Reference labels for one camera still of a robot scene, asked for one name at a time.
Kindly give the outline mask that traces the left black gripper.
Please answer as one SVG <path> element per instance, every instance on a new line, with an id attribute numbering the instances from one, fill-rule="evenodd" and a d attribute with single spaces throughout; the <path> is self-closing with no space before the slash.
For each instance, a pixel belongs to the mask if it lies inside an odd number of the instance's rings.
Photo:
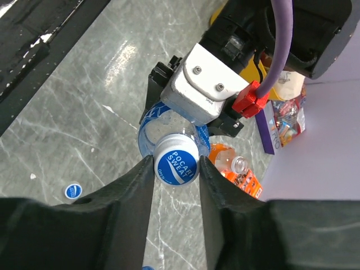
<path id="1" fill-rule="evenodd" d="M 240 73 L 257 49 L 263 48 L 255 22 L 270 1 L 227 1 L 199 44 L 231 70 Z M 209 136 L 236 137 L 244 125 L 237 112 L 223 111 L 207 124 Z"/>

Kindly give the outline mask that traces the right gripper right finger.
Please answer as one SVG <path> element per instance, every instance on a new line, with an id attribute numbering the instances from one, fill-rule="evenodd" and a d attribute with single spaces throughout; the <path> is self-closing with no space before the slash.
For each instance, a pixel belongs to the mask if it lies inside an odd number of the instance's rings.
<path id="1" fill-rule="evenodd" d="M 358 269 L 359 202 L 257 200 L 200 159 L 209 269 Z"/>

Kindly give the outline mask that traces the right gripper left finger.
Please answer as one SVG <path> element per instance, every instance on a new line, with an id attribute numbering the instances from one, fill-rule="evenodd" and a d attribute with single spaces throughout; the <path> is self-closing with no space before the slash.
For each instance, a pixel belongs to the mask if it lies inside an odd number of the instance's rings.
<path id="1" fill-rule="evenodd" d="M 2 269 L 141 269 L 153 158 L 72 204 L 1 198 Z"/>

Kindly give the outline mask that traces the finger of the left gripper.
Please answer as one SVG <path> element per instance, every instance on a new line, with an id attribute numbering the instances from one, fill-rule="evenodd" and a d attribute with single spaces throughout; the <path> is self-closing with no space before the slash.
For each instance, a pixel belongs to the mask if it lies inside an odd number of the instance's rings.
<path id="1" fill-rule="evenodd" d="M 167 64 L 158 62 L 151 70 L 151 73 L 149 73 L 145 108 L 139 120 L 140 124 L 146 113 L 154 106 L 154 104 L 160 101 L 162 91 L 169 83 L 176 69 L 179 67 L 181 60 L 181 57 L 173 56 Z"/>

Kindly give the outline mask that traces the blue bottle cap front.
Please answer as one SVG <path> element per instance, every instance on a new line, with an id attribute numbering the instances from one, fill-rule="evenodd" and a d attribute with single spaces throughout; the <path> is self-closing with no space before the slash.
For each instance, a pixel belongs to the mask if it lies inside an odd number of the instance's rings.
<path id="1" fill-rule="evenodd" d="M 199 149 L 194 140 L 184 134 L 164 136 L 154 149 L 154 170 L 166 185 L 184 186 L 199 173 Z"/>

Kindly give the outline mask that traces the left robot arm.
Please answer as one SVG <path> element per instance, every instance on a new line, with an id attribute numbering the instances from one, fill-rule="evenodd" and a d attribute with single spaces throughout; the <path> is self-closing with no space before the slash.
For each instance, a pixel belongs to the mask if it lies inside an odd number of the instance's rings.
<path id="1" fill-rule="evenodd" d="M 281 70 L 320 77 L 358 22 L 358 1 L 228 1 L 185 57 L 152 69 L 144 111 L 164 102 L 212 136 L 236 137 Z"/>

